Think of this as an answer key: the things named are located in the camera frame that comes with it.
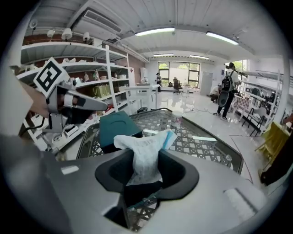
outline backpack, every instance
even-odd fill
[[[228,75],[227,71],[226,71],[226,76],[225,78],[222,80],[222,90],[226,91],[226,92],[230,92],[233,89],[233,81],[232,81],[232,74],[234,71],[231,72],[230,75]]]

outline white floor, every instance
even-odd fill
[[[263,169],[267,161],[261,153],[254,151],[262,143],[262,139],[261,137],[249,137],[253,128],[248,129],[246,124],[241,127],[243,120],[239,122],[238,115],[233,116],[228,113],[229,122],[212,115],[217,111],[218,105],[212,103],[207,96],[201,96],[199,93],[178,95],[170,91],[162,91],[158,94],[158,108],[162,107],[183,112],[185,118],[200,125],[240,152],[244,159],[241,175],[258,188],[263,188],[258,177],[258,169]],[[137,105],[133,105],[131,109],[133,112],[137,109]],[[123,110],[128,112],[129,108],[125,107]],[[82,137],[76,139],[75,143],[65,150],[68,160],[76,158],[81,139]]]

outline white towel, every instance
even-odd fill
[[[115,136],[116,148],[130,148],[134,152],[132,163],[134,173],[127,185],[154,183],[160,180],[162,177],[157,168],[158,152],[160,149],[169,149],[176,138],[176,134],[170,129],[158,132],[152,137]]]

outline shelving unit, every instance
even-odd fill
[[[106,45],[106,48],[95,47],[92,45],[82,44],[82,43],[69,43],[69,42],[45,42],[45,43],[35,43],[31,45],[26,45],[22,47],[22,57],[21,62],[22,64],[31,64],[37,61],[47,60],[51,57],[54,58],[74,58],[74,57],[82,57],[82,58],[92,58],[94,62],[77,62],[77,63],[63,63],[60,64],[69,74],[70,73],[77,73],[77,72],[90,72],[95,71],[103,71],[107,73],[107,80],[97,80],[97,81],[89,81],[81,84],[76,85],[76,90],[80,88],[85,88],[88,86],[97,86],[103,84],[109,84],[111,94],[108,96],[97,97],[97,99],[103,101],[108,100],[113,102],[113,108],[110,109],[108,112],[104,112],[104,115],[111,114],[113,112],[119,111],[119,108],[127,104],[126,100],[120,100],[120,105],[117,105],[116,97],[121,94],[124,94],[125,91],[121,91],[118,93],[114,92],[113,83],[115,82],[115,86],[118,84],[116,82],[122,81],[119,85],[129,85],[129,73],[128,73],[128,54],[123,55],[118,52],[114,52],[109,50],[109,46]],[[119,59],[127,59],[127,67],[115,65],[115,61]],[[97,62],[98,59],[104,59],[105,63]],[[31,84],[33,83],[34,77],[42,68],[30,70],[19,74],[17,78],[24,83]],[[117,72],[118,74],[125,74],[126,79],[116,79],[112,78],[111,72]],[[91,125],[91,122],[88,120],[85,124],[77,124],[78,130],[73,133],[71,136],[66,137],[64,133],[62,134],[62,138],[60,141],[49,141],[46,137],[46,133],[42,132],[43,128],[48,126],[48,121],[45,122],[42,129],[37,130],[28,130],[31,138],[37,145],[40,150],[46,150],[48,144],[54,150],[60,150],[64,146],[66,146],[71,140],[77,137],[79,134],[87,130],[87,127]]]
[[[274,79],[274,80],[277,80],[277,87],[274,88],[274,87],[270,87],[270,86],[267,86],[267,85],[263,85],[263,84],[260,84],[260,83],[255,83],[255,82],[250,82],[250,81],[245,81],[245,80],[242,80],[241,82],[244,83],[244,86],[242,87],[243,90],[240,90],[240,92],[242,94],[245,94],[245,95],[249,95],[255,99],[258,99],[260,101],[263,101],[263,102],[266,102],[266,100],[260,96],[257,96],[257,95],[254,95],[252,93],[249,93],[249,92],[246,92],[245,89],[246,89],[246,86],[247,85],[250,85],[250,86],[253,86],[253,87],[257,87],[257,88],[261,88],[262,90],[268,90],[268,91],[272,91],[272,92],[275,92],[275,98],[274,98],[274,101],[273,102],[266,102],[268,104],[271,105],[271,111],[270,111],[270,114],[269,115],[266,115],[266,118],[267,118],[267,121],[263,127],[264,130],[266,130],[266,128],[268,127],[268,125],[272,122],[273,120],[273,113],[274,111],[276,110],[277,111],[277,96],[278,94],[281,93],[281,88],[280,88],[280,84],[281,84],[281,75],[280,73],[278,74],[270,74],[270,73],[263,73],[263,72],[249,72],[249,71],[245,71],[243,72],[245,75],[247,76],[255,76],[255,77],[262,77],[262,78],[269,78],[269,79]]]

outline white table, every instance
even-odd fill
[[[157,89],[160,85],[143,85],[143,86],[130,86],[126,87],[126,99],[127,99],[127,105],[130,109],[130,101],[133,100],[140,100],[141,101],[141,107],[142,107],[142,100],[145,100],[147,102],[147,110],[151,110],[151,96],[152,96],[152,91],[155,90],[156,94],[156,104],[155,107],[157,109]]]

